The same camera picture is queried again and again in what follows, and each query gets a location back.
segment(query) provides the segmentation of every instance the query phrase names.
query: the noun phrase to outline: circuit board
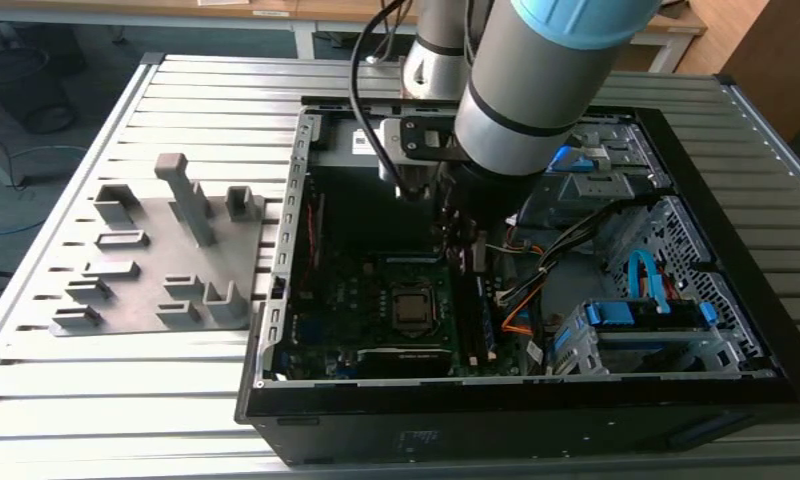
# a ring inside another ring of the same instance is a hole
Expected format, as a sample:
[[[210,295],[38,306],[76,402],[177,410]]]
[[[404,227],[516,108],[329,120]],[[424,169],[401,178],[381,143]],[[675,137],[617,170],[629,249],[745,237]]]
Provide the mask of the circuit board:
[[[335,254],[326,263],[296,302],[292,345],[278,363],[292,380],[517,374],[511,344],[493,344],[485,361],[469,362],[468,318],[437,256]]]

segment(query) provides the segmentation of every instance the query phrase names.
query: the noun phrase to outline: metal table surface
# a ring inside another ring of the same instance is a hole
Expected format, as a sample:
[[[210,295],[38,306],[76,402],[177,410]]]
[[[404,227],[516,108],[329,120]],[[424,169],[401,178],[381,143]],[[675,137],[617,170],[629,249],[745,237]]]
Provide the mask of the metal table surface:
[[[252,428],[233,422],[245,331],[50,336],[61,288],[101,228],[89,199],[106,183],[129,182],[141,196],[166,194],[153,173],[161,152],[186,154],[188,174],[208,195],[242,184],[270,199],[260,301],[298,99],[345,95],[347,73],[345,62],[176,55],[140,66],[0,300],[0,478],[635,478],[657,473],[632,469],[681,467],[693,468],[681,475],[709,478],[800,477],[800,421],[756,426],[675,455],[292,471]],[[361,87],[371,96],[399,96],[399,68],[367,67]],[[736,89],[712,77],[617,74],[597,103],[663,109],[800,328],[800,164]]]

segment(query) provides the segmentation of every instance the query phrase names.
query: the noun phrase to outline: floor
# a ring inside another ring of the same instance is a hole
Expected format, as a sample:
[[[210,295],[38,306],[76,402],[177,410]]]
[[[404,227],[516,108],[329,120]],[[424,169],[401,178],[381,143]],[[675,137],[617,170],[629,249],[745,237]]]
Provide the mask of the floor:
[[[202,30],[202,35],[177,28],[138,28],[125,31],[122,44],[110,42],[102,26],[77,26],[77,39],[89,68],[64,80],[80,117],[74,126],[49,135],[24,133],[0,107],[0,141],[17,153],[44,145],[88,147],[97,135],[109,110],[121,94],[137,62],[148,51],[193,55],[228,55],[293,58],[293,34],[282,31]],[[408,51],[411,40],[403,38],[396,51]],[[314,40],[317,58],[345,60],[349,48],[335,48],[328,39]],[[792,142],[800,154],[800,137]],[[0,232],[41,221],[56,203],[81,155],[70,150],[41,151],[13,162],[17,174],[26,177],[25,189],[16,191],[0,185]],[[0,270],[12,272],[36,236],[36,229],[0,236]],[[0,288],[6,280],[0,278]]]

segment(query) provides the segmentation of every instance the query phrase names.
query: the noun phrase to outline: blue drive bracket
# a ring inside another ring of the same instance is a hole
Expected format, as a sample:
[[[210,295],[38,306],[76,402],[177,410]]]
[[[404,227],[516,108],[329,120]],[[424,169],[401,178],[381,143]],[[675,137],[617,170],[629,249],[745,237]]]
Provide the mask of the blue drive bracket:
[[[708,302],[701,302],[699,304],[699,311],[703,312],[703,318],[705,319],[705,323],[709,327],[717,325],[717,310],[715,310],[715,306]]]
[[[560,334],[555,338],[555,351],[560,350],[560,347],[563,347],[563,344],[565,343],[565,341],[569,339],[571,336],[572,336],[572,330],[569,328],[567,328],[565,330],[563,330],[563,332],[560,332]]]
[[[564,145],[557,150],[555,158],[548,164],[549,172],[588,173],[596,170],[595,162],[584,156],[580,148]]]
[[[643,263],[649,284],[649,297],[657,303],[657,313],[669,313],[669,304],[664,294],[664,279],[657,272],[655,258],[645,250],[636,249],[628,257],[628,296],[640,298],[640,275],[639,267]]]
[[[592,302],[584,307],[584,311],[592,326],[635,324],[628,302]]]

